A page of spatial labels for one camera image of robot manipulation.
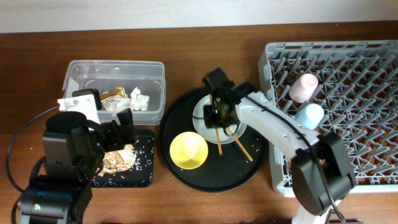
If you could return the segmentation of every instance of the gold wrapper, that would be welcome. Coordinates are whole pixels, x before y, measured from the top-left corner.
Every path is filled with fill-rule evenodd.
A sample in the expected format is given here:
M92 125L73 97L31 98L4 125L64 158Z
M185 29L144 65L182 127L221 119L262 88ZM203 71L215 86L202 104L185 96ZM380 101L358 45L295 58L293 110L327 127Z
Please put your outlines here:
M102 94L99 96L101 98L101 102L104 102L105 100L111 98L111 97L121 97L124 98L125 96L124 89L121 86L116 87L116 89L109 91L105 94Z

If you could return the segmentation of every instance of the white wall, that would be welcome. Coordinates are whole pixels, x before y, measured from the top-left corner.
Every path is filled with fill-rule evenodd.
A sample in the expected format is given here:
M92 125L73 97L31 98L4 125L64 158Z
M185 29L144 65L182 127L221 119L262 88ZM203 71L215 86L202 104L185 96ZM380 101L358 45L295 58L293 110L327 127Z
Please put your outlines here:
M0 0L0 32L398 20L397 0Z

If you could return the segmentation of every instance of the yellow bowl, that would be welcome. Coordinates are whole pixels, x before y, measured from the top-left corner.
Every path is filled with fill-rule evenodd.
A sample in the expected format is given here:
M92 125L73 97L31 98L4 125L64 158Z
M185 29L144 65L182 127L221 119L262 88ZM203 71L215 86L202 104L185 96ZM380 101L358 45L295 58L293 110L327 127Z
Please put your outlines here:
M206 140L194 132L179 134L170 145L170 155L173 162L183 169L199 167L205 162L207 154Z

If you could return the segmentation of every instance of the metal grid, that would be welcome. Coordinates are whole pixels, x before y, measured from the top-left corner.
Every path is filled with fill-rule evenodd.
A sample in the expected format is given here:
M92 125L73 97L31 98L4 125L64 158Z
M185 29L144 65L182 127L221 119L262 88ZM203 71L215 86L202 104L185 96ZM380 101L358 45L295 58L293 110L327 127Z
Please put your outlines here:
M397 42L362 43L275 44L266 52L271 95L291 116L309 103L322 106L317 130L343 138L359 185L398 184ZM319 80L314 95L302 104L289 100L290 86L306 72ZM291 187L290 164L283 160L283 186Z

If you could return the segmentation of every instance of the pink cup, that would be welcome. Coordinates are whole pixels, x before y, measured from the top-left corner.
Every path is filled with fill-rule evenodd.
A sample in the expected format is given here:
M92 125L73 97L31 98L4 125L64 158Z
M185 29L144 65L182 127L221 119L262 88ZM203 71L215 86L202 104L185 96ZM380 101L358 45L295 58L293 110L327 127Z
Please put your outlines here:
M304 103L304 101L311 98L317 86L318 79L316 76L310 73L305 73L293 83L292 87L290 87L289 95L292 100Z

